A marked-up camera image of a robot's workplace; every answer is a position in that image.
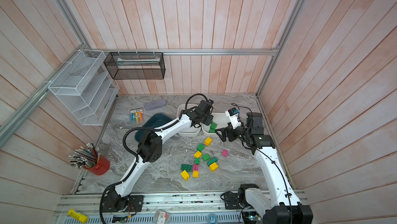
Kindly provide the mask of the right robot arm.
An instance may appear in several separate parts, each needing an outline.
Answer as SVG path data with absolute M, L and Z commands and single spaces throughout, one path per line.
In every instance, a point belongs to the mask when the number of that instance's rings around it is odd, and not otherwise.
M 261 113 L 247 114 L 243 124 L 239 111 L 232 108 L 225 112 L 229 122 L 227 127 L 215 132 L 223 141 L 240 140 L 259 163 L 268 186 L 270 196 L 265 196 L 254 184 L 240 186 L 239 200 L 244 206 L 251 206 L 260 215 L 262 224 L 310 224 L 313 212 L 309 205 L 302 204 L 292 189 L 280 164 L 275 143 L 264 133 Z

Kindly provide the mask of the green lego top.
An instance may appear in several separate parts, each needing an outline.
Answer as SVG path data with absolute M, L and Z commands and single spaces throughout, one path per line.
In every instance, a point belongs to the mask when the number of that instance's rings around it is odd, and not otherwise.
M 216 128 L 217 128 L 217 124 L 212 122 L 211 125 L 210 125 L 210 129 L 215 130 Z

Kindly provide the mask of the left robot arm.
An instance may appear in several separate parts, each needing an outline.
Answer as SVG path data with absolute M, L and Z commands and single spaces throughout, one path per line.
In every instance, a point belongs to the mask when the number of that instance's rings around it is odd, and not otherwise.
M 144 170 L 161 157 L 162 146 L 166 141 L 185 129 L 211 123 L 213 104 L 214 101 L 204 94 L 194 94 L 188 98 L 185 109 L 174 120 L 156 128 L 132 128 L 124 134 L 123 147 L 134 156 L 134 161 L 120 181 L 109 185 L 103 191 L 99 203 L 99 216 L 102 223 L 105 223 L 103 210 L 106 206 L 116 212 L 128 208 L 128 198 L 134 185 Z M 143 135 L 138 149 L 133 151 L 127 145 L 127 138 L 131 133 L 139 130 L 143 131 Z

